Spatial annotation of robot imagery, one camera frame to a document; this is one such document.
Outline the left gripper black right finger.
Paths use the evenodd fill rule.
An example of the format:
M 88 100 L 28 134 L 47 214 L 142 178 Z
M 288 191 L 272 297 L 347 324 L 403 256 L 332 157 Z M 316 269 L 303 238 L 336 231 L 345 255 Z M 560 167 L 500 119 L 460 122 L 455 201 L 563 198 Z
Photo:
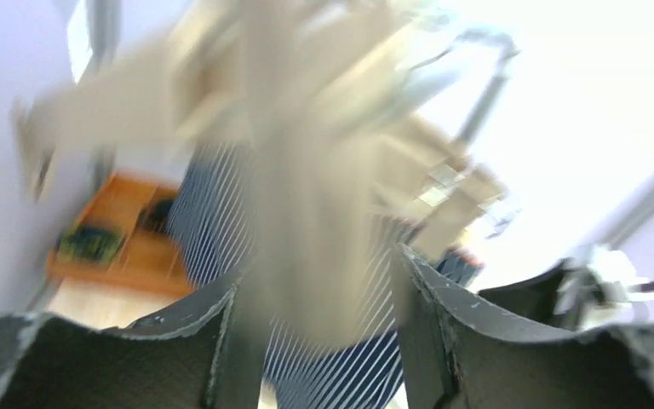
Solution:
M 406 246 L 393 286 L 411 408 L 654 408 L 654 324 L 544 325 L 441 276 Z

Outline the navy white striped underwear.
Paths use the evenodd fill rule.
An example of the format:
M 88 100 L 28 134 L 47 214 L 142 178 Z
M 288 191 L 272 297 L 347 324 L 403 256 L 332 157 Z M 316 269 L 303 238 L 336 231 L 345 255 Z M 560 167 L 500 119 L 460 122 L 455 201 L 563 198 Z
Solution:
M 383 408 L 404 378 L 391 271 L 402 244 L 436 259 L 473 220 L 477 173 L 445 141 L 390 135 L 270 153 L 197 146 L 167 229 L 197 289 L 237 272 L 265 326 L 263 380 L 281 408 Z

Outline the beige hanger of striped underwear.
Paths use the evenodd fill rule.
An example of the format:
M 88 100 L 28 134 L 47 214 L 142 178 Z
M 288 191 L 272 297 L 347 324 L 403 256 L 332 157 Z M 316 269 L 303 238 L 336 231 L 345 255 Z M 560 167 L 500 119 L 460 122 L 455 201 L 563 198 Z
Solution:
M 267 311 L 331 347 L 364 337 L 351 311 L 374 211 L 418 226 L 440 256 L 503 186 L 415 110 L 465 71 L 503 68 L 513 37 L 433 1 L 197 1 L 169 32 L 77 84 L 15 106 L 27 192 L 75 151 L 164 144 L 202 161 L 245 153 Z

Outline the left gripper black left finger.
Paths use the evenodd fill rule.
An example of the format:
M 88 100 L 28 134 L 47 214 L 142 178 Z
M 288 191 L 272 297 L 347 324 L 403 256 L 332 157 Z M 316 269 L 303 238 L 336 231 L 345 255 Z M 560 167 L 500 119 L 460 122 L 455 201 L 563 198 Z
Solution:
M 237 272 L 124 328 L 0 313 L 0 408 L 226 408 Z

